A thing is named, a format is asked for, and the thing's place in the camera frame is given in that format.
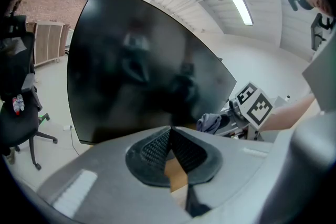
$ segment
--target gray cloth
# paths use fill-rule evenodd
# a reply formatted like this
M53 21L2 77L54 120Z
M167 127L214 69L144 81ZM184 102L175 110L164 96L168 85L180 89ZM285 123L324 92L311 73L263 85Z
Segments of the gray cloth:
M197 130L200 132L214 134L222 118L218 114L203 114L203 116L197 121Z

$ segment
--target black office chair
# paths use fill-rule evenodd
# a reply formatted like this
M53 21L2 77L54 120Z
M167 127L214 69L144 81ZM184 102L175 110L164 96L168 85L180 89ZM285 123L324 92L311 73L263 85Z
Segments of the black office chair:
M14 36L16 35L11 33L6 38ZM36 94L37 89L33 85L34 65L31 63L35 36L26 32L21 33L19 37L26 47L25 50L14 54L13 48L7 47L6 51L0 51L0 97L4 101L0 111L0 143L1 148L15 147L15 151L19 152L18 145L29 140L33 164L40 170L41 166L35 161L34 136L52 139L55 144L57 139L38 131L41 122L50 118L48 113L38 117L42 106ZM25 108L16 115L12 98L18 94L22 94Z

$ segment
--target chair backrest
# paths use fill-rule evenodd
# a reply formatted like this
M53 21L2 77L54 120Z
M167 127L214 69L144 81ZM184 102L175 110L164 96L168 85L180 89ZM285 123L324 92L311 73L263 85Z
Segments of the chair backrest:
M27 74L32 72L30 64L35 35L26 32L21 36L11 37L12 40L16 38L20 38L22 43L20 40L15 41L12 48L8 46L9 50L0 51L0 97L6 102L21 93L21 87Z

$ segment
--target floor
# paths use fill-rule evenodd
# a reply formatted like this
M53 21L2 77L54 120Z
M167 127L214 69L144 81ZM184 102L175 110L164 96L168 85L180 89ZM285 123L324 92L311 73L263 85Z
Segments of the floor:
M16 179L23 181L35 191L56 170L90 147L79 142L75 129L64 130L64 126L73 126L67 95L67 60L67 57L63 56L59 63L50 62L35 68L38 79L35 86L43 106L39 116L45 113L50 116L50 121L44 120L39 131L55 136L58 144L49 139L34 137L35 158L42 167L40 171L32 163L28 141L19 146L19 153L15 153L15 164L8 165Z

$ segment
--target wooden cabinet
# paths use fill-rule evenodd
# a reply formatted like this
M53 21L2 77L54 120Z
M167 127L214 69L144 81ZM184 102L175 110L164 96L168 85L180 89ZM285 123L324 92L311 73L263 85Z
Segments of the wooden cabinet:
M35 27L34 64L58 59L64 23L38 21Z

